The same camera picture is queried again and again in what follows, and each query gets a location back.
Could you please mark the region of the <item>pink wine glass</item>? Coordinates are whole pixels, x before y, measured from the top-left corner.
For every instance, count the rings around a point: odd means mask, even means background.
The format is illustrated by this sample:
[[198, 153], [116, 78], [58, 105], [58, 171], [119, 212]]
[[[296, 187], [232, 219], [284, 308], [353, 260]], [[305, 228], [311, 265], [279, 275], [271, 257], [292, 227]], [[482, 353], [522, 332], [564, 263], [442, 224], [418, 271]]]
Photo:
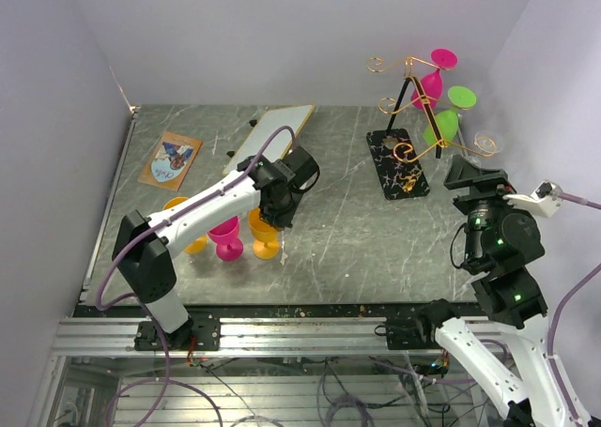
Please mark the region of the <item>pink wine glass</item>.
[[216, 244], [216, 254], [222, 261], [233, 262], [242, 256], [244, 245], [239, 239], [238, 216], [208, 231], [208, 237]]
[[434, 110], [443, 89], [441, 72], [443, 70], [453, 69], [458, 63], [458, 57], [454, 52], [448, 49], [437, 48], [430, 54], [430, 60], [428, 62], [414, 58], [413, 63], [415, 62], [434, 68], [432, 72], [428, 73], [420, 80], [422, 89], [428, 96], [430, 108]]

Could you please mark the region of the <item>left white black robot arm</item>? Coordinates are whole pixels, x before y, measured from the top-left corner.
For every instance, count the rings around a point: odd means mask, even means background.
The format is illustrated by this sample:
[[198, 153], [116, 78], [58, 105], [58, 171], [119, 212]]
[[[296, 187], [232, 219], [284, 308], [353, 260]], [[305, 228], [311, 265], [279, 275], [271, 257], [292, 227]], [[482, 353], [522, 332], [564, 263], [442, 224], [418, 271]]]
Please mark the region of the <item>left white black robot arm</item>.
[[122, 219], [113, 262], [157, 321], [158, 337], [167, 347], [184, 347], [194, 330], [175, 289], [174, 258], [200, 236], [254, 208], [269, 226], [291, 227], [301, 198], [319, 177], [316, 160], [300, 146], [275, 161], [254, 155], [217, 184], [174, 208], [149, 216], [134, 210]]

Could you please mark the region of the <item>green wine glass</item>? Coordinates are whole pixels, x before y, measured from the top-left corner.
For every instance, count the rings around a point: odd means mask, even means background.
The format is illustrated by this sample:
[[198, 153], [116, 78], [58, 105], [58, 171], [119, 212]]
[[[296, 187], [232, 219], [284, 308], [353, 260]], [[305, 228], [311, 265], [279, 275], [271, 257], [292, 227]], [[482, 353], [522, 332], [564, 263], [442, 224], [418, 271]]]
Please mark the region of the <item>green wine glass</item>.
[[434, 118], [442, 138], [451, 142], [459, 130], [458, 112], [473, 108], [477, 103], [477, 96], [466, 86], [454, 85], [448, 89], [447, 98], [454, 108], [439, 112]]

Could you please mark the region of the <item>gold black wine glass rack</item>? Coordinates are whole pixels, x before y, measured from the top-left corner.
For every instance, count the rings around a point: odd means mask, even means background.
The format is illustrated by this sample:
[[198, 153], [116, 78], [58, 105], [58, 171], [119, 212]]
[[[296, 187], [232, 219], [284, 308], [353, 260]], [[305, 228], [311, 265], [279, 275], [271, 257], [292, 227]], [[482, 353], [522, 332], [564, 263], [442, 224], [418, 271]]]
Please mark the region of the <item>gold black wine glass rack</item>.
[[[382, 98], [378, 102], [379, 111], [389, 117], [386, 128], [366, 133], [366, 142], [380, 187], [384, 197], [389, 201], [428, 195], [430, 188], [420, 159], [430, 152], [439, 159], [442, 151], [449, 147], [456, 147], [462, 151], [465, 148], [455, 138], [451, 142], [445, 141], [439, 133], [434, 116], [454, 108], [454, 105], [448, 101], [448, 89], [445, 89], [443, 84], [436, 108], [434, 110], [430, 108], [428, 96], [424, 93], [420, 80], [434, 68], [419, 62], [413, 63], [414, 58], [418, 57], [409, 55], [401, 61], [386, 66], [381, 58], [372, 57], [366, 64], [368, 70], [373, 73], [384, 73], [400, 65], [404, 67], [403, 83], [398, 96]], [[394, 126], [397, 116], [410, 107], [424, 114], [427, 122], [423, 133], [426, 149], [422, 152], [415, 150], [406, 130]]]

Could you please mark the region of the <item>orange picture book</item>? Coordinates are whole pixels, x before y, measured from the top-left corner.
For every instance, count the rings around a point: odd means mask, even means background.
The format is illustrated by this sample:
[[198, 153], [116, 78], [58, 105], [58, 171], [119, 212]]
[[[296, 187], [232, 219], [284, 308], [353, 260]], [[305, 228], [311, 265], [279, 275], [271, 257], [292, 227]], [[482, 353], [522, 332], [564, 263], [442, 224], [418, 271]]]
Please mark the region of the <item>orange picture book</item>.
[[201, 141], [188, 136], [164, 133], [138, 177], [138, 182], [178, 191], [201, 146]]

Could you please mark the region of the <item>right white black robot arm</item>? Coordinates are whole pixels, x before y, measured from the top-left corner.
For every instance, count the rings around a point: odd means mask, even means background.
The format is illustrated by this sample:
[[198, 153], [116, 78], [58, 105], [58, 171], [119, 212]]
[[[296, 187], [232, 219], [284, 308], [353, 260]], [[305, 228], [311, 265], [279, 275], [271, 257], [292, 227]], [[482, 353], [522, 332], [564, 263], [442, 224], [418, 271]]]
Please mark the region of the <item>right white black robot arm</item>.
[[482, 169], [455, 155], [444, 180], [448, 190], [465, 189], [454, 206], [466, 217], [464, 258], [477, 302], [501, 335], [517, 371], [512, 373], [478, 339], [445, 299], [429, 303], [414, 325], [415, 340], [437, 345], [456, 358], [496, 407], [506, 426], [597, 426], [584, 407], [561, 358], [555, 336], [564, 297], [550, 313], [538, 282], [527, 270], [545, 249], [537, 218], [552, 217], [569, 201], [592, 202], [542, 182], [519, 194], [503, 170]]

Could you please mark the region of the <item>clear wine glass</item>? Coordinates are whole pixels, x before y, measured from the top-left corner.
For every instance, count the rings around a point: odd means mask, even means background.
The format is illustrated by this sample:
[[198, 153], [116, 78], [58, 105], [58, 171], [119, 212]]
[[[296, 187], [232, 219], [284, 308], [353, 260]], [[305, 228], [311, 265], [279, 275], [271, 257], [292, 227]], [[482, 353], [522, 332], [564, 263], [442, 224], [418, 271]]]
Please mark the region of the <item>clear wine glass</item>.
[[482, 167], [502, 152], [504, 140], [496, 132], [478, 130], [463, 135], [463, 146], [463, 157], [471, 164]]

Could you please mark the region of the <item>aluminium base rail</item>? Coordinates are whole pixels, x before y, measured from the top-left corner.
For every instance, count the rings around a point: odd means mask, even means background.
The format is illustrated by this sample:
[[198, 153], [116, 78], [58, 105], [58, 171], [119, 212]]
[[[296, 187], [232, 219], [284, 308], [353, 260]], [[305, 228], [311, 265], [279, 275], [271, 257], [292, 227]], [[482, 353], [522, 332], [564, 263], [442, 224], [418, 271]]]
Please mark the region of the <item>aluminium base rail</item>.
[[[391, 356], [438, 346], [417, 326], [419, 303], [191, 305], [194, 353], [207, 358]], [[79, 306], [62, 320], [51, 353], [69, 358], [150, 358], [161, 348], [140, 308]]]

